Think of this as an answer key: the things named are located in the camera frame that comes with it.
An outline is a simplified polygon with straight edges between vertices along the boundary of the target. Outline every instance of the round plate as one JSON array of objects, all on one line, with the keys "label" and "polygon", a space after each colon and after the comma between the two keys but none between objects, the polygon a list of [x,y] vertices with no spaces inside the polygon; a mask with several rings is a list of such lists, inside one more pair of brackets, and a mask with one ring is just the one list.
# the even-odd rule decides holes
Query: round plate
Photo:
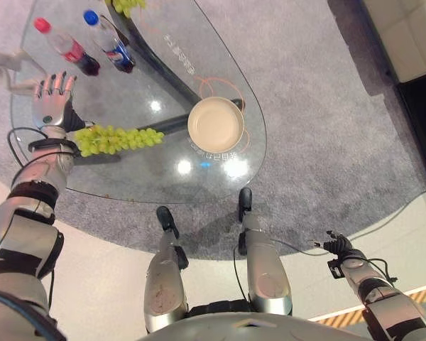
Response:
[{"label": "round plate", "polygon": [[240,109],[223,97],[208,97],[198,102],[187,120],[192,141],[209,153],[223,153],[235,147],[244,130]]}]

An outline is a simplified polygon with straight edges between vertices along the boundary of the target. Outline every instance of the glass tabletop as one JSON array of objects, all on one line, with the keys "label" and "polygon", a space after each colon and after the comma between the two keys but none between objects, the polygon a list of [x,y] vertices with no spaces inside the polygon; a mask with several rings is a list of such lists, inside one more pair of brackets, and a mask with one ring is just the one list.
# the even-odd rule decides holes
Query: glass tabletop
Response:
[{"label": "glass tabletop", "polygon": [[[106,16],[128,38],[128,49],[136,60],[131,74],[115,69],[92,42],[82,18],[85,9]],[[99,75],[83,75],[56,55],[33,27],[39,16],[79,41],[101,65]],[[83,119],[124,129],[152,126],[165,133],[163,144],[151,148],[76,159],[68,188],[136,202],[204,202],[236,194],[261,167],[266,152],[261,109],[195,1],[147,1],[145,9],[131,10],[131,19],[126,19],[103,1],[36,0],[22,48],[48,73],[67,70],[78,75],[73,106]],[[24,65],[15,77],[27,80],[38,73]],[[244,115],[241,140],[224,153],[203,151],[187,131],[191,108],[211,96],[232,100]],[[13,95],[13,127],[32,125],[31,101],[31,97]],[[29,131],[17,131],[16,136],[29,158],[26,147],[39,136]]]}]

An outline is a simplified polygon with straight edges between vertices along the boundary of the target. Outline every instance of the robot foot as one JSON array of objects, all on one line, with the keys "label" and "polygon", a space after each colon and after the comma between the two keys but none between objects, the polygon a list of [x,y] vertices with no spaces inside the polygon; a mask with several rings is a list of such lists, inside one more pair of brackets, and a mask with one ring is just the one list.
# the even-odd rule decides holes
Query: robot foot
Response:
[{"label": "robot foot", "polygon": [[160,206],[156,210],[156,216],[158,217],[159,223],[164,231],[173,231],[175,238],[178,239],[180,233],[178,232],[177,227],[175,226],[175,222],[173,221],[172,213],[170,213],[169,209],[166,206]]},{"label": "robot foot", "polygon": [[239,194],[239,221],[243,222],[245,212],[250,212],[253,204],[253,192],[250,188],[242,188]]}]

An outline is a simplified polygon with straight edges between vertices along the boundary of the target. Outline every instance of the bottle label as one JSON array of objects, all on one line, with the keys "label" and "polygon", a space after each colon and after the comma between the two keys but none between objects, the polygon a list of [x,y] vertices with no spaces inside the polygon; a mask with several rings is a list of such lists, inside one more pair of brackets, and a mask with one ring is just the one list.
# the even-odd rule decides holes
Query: bottle label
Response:
[{"label": "bottle label", "polygon": [[120,42],[117,47],[112,51],[106,52],[106,55],[110,59],[110,61],[116,65],[126,65],[132,63],[131,56],[129,55],[122,42]]},{"label": "bottle label", "polygon": [[75,40],[72,41],[71,51],[64,54],[68,62],[76,63],[84,55],[84,48]]}]

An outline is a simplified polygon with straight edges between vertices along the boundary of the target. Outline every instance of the yellow black caution stripe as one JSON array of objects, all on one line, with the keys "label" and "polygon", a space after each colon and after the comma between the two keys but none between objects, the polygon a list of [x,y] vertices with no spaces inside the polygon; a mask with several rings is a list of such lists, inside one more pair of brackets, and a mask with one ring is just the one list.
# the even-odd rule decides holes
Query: yellow black caution stripe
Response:
[{"label": "yellow black caution stripe", "polygon": [[[417,303],[426,303],[426,286],[411,290],[406,295],[409,295]],[[349,311],[343,310],[338,312],[336,315],[330,314],[330,316],[325,317],[320,316],[319,318],[313,318],[311,321],[321,323],[323,325],[329,325],[333,328],[344,328],[348,325],[355,325],[360,322],[364,322],[361,312],[363,311],[363,306],[360,305],[355,308],[348,309]]]}]

